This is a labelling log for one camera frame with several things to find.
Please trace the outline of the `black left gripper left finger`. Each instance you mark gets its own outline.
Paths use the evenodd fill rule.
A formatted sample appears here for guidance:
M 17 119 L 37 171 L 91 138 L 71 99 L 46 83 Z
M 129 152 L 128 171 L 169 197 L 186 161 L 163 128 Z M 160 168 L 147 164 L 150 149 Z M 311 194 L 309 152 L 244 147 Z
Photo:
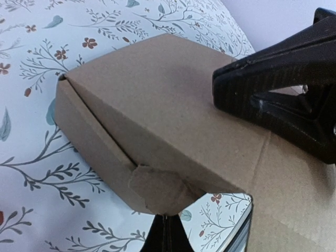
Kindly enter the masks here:
M 140 252 L 167 251 L 167 217 L 156 215 Z

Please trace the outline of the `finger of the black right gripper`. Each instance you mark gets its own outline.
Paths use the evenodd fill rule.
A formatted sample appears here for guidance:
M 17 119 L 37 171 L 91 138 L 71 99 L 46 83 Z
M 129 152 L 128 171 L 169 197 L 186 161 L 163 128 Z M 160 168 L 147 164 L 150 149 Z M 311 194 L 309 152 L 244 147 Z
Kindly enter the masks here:
M 308 28 L 215 70 L 212 93 L 216 108 L 335 163 L 335 12 L 318 8 Z

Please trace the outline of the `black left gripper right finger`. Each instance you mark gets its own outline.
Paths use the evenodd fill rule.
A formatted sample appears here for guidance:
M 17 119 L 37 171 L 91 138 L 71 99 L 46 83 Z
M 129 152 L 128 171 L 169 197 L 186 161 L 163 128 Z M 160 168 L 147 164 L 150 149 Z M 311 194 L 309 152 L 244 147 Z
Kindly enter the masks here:
M 167 251 L 194 252 L 179 215 L 167 217 Z

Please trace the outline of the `brown cardboard box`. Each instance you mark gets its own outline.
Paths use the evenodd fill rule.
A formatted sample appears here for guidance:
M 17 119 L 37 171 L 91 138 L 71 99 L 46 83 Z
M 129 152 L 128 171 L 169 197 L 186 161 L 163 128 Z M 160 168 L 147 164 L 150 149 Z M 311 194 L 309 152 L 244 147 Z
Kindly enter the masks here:
M 231 60 L 169 34 L 126 46 L 59 78 L 56 124 L 136 211 L 246 193 L 248 251 L 335 251 L 332 167 L 214 107 L 212 73 Z

